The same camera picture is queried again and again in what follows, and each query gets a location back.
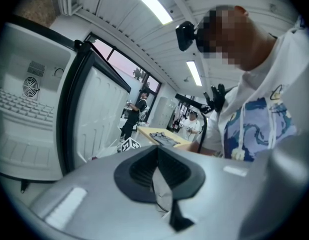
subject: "floor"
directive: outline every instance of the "floor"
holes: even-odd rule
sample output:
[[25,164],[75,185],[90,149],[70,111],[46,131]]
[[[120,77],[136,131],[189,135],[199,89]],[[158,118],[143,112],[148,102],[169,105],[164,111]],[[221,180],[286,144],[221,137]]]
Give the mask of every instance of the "floor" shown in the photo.
[[15,198],[23,202],[27,207],[43,193],[46,189],[51,187],[53,183],[30,183],[24,193],[21,193],[21,181],[10,179],[0,175],[0,182],[2,187]]

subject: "fan grille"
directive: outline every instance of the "fan grille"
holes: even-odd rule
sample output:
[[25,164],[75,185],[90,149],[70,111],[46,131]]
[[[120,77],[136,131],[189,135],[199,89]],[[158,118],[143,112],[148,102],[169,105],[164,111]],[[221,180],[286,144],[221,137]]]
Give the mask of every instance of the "fan grille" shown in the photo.
[[39,91],[38,82],[34,77],[27,77],[22,85],[23,93],[27,97],[33,97]]

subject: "ceiling light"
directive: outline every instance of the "ceiling light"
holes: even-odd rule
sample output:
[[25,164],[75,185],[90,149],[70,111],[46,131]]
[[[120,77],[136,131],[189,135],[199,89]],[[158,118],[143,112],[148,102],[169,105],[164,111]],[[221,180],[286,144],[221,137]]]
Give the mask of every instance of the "ceiling light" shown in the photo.
[[162,24],[167,24],[172,22],[173,19],[166,11],[166,9],[161,5],[158,0],[141,0],[145,3],[146,6],[157,16],[157,18],[161,21]]
[[190,69],[190,72],[191,72],[192,77],[195,81],[195,84],[197,86],[203,86],[202,83],[201,83],[200,76],[199,76],[195,62],[194,61],[187,61],[186,64],[188,65],[188,67]]

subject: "man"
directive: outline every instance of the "man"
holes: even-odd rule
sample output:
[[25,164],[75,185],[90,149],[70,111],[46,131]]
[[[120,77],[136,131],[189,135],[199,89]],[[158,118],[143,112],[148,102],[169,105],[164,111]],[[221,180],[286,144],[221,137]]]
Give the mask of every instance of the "man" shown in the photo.
[[195,135],[200,131],[200,122],[197,117],[198,115],[196,112],[190,111],[189,117],[180,122],[180,137],[190,142],[194,140]]
[[[290,29],[275,38],[244,8],[229,5],[210,11],[199,31],[197,46],[204,55],[221,53],[228,64],[244,71],[238,86],[225,96],[221,112],[212,112],[201,153],[253,161],[259,152],[296,135],[299,129],[281,95],[309,69],[309,31]],[[196,152],[200,140],[182,149]]]
[[121,142],[124,142],[124,140],[131,137],[131,134],[133,132],[134,125],[138,122],[139,114],[144,111],[147,107],[146,99],[149,96],[148,90],[142,90],[141,91],[141,97],[140,100],[136,103],[136,105],[133,105],[132,103],[129,103],[129,107],[132,109],[130,111],[130,114],[128,116],[128,119],[126,120],[124,126],[121,130]]

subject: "grey machine top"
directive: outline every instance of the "grey machine top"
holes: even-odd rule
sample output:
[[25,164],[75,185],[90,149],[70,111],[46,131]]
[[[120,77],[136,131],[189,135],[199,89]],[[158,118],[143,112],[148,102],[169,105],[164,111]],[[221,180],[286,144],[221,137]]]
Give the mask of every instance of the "grey machine top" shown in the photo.
[[86,196],[61,229],[80,239],[262,239],[290,213],[309,185],[309,134],[283,140],[253,163],[163,148],[199,165],[204,182],[177,201],[192,225],[175,230],[155,204],[131,200],[116,184],[122,162],[157,147],[142,147],[93,160],[43,193],[30,209],[46,220],[74,188]]

